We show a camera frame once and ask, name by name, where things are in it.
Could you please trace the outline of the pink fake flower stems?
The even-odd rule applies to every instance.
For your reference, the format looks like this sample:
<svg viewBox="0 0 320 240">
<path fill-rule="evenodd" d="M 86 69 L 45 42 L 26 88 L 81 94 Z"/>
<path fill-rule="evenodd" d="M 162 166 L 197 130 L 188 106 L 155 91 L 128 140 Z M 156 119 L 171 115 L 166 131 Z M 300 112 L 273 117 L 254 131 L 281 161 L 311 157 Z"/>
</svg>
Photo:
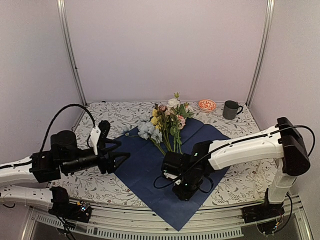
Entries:
<svg viewBox="0 0 320 240">
<path fill-rule="evenodd" d="M 176 107 L 160 105 L 159 128 L 162 133 L 162 141 L 169 152 L 182 153 L 181 130 L 186 125 L 186 109 L 184 104 L 178 104 Z"/>
</svg>

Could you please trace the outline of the dark navy tissue paper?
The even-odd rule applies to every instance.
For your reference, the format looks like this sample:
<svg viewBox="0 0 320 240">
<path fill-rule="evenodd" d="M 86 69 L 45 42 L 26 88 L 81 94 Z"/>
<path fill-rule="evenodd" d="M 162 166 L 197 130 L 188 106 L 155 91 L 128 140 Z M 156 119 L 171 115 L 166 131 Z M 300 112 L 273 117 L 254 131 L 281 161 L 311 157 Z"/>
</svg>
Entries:
<svg viewBox="0 0 320 240">
<path fill-rule="evenodd" d="M 130 157 L 115 175 L 150 209 L 180 231 L 207 200 L 228 168 L 213 170 L 207 158 L 209 145 L 228 140 L 218 129 L 189 119 L 182 130 L 181 153 L 162 154 L 150 141 L 138 136 L 135 127 L 122 134 L 118 152 Z"/>
</svg>

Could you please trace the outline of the white fake flower stems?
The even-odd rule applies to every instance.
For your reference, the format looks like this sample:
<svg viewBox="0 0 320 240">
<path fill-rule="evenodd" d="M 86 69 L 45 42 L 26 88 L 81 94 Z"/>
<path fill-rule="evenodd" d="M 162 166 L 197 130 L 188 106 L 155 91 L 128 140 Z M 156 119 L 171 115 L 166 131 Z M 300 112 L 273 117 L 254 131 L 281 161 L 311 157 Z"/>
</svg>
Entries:
<svg viewBox="0 0 320 240">
<path fill-rule="evenodd" d="M 167 113 L 170 113 L 170 135 L 173 137 L 173 152 L 182 153 L 181 130 L 186 126 L 187 119 L 194 115 L 188 102 L 180 101 L 180 93 L 174 92 L 173 98 L 167 101 Z"/>
</svg>

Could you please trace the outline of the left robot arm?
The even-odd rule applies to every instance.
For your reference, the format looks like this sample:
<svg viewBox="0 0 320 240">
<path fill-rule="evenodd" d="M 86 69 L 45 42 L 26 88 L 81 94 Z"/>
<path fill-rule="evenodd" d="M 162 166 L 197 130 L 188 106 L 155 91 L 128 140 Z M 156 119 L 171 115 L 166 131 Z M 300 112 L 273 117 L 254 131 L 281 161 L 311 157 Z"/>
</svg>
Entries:
<svg viewBox="0 0 320 240">
<path fill-rule="evenodd" d="M 80 149 L 76 135 L 70 130 L 63 130 L 50 137 L 49 151 L 36 152 L 22 160 L 1 165 L 1 198 L 11 196 L 13 184 L 17 183 L 51 182 L 61 179 L 61 175 L 73 175 L 93 167 L 98 167 L 101 174 L 113 173 L 130 157 L 130 153 L 115 151 L 122 145 L 120 141 L 108 139 L 101 133 L 97 136 L 94 147 Z M 32 206 L 46 207 L 50 214 L 63 217 L 79 212 L 89 213 L 88 207 L 71 203 L 67 190 L 60 186 L 41 190 L 40 193 L 26 189 L 25 195 L 18 196 L 18 199 Z"/>
</svg>

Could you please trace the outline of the pale blue fake flower stems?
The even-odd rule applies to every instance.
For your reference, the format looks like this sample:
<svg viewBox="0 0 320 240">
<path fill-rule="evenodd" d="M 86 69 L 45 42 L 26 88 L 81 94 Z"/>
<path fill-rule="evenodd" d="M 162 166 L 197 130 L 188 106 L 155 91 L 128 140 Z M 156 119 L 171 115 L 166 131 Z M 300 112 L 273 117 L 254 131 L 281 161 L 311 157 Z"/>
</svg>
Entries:
<svg viewBox="0 0 320 240">
<path fill-rule="evenodd" d="M 150 140 L 159 150 L 165 155 L 165 151 L 161 147 L 161 143 L 163 142 L 162 132 L 156 128 L 150 121 L 141 121 L 137 125 L 137 134 L 132 135 L 129 133 L 129 128 L 124 127 L 122 129 L 122 133 L 127 137 L 140 137 L 145 140 Z"/>
</svg>

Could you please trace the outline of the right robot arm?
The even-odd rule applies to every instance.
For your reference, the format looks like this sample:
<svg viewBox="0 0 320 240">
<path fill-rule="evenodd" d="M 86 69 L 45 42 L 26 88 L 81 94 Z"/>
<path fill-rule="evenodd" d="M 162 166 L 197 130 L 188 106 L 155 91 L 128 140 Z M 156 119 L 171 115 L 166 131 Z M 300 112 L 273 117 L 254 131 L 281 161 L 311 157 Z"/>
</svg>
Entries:
<svg viewBox="0 0 320 240">
<path fill-rule="evenodd" d="M 258 213 L 269 218 L 281 208 L 287 192 L 297 177 L 311 167 L 310 152 L 298 129 L 286 117 L 263 131 L 227 140 L 197 142 L 190 154 L 167 152 L 161 165 L 161 175 L 171 180 L 177 197 L 188 201 L 204 177 L 236 164 L 262 159 L 278 159 L 272 184 L 266 189 Z"/>
</svg>

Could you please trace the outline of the yellow fake flower stems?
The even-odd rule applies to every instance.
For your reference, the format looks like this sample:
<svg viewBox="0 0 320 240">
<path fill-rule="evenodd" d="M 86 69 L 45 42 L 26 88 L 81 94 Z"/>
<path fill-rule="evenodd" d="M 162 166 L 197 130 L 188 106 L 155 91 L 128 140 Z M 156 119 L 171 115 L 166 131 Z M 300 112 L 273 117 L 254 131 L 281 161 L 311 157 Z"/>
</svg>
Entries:
<svg viewBox="0 0 320 240">
<path fill-rule="evenodd" d="M 173 152 L 173 147 L 170 142 L 170 128 L 171 128 L 171 119 L 170 113 L 167 113 L 167 107 L 165 105 L 155 104 L 154 109 L 152 110 L 152 117 L 150 119 L 151 123 L 158 129 L 162 134 L 162 142 L 168 151 Z"/>
</svg>

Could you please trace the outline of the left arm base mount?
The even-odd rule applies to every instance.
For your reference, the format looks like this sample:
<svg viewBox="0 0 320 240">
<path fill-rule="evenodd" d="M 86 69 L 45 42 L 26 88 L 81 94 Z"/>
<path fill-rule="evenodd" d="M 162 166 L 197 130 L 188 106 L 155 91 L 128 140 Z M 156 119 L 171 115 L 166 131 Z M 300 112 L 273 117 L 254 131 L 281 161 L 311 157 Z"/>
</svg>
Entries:
<svg viewBox="0 0 320 240">
<path fill-rule="evenodd" d="M 88 223 L 91 218 L 92 207 L 82 200 L 77 203 L 54 202 L 48 213 L 62 219 Z"/>
</svg>

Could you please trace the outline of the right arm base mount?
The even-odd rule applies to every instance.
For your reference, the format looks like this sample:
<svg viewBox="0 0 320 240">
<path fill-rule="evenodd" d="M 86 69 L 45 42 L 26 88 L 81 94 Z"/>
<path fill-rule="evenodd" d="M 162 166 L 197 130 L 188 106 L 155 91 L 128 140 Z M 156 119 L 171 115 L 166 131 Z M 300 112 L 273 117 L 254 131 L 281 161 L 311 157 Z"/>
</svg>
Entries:
<svg viewBox="0 0 320 240">
<path fill-rule="evenodd" d="M 280 229 L 282 216 L 285 213 L 283 203 L 273 204 L 265 200 L 261 204 L 243 207 L 241 209 L 242 218 L 246 224 L 272 218 L 272 220 L 258 223 L 256 226 L 263 235 L 275 234 Z"/>
</svg>

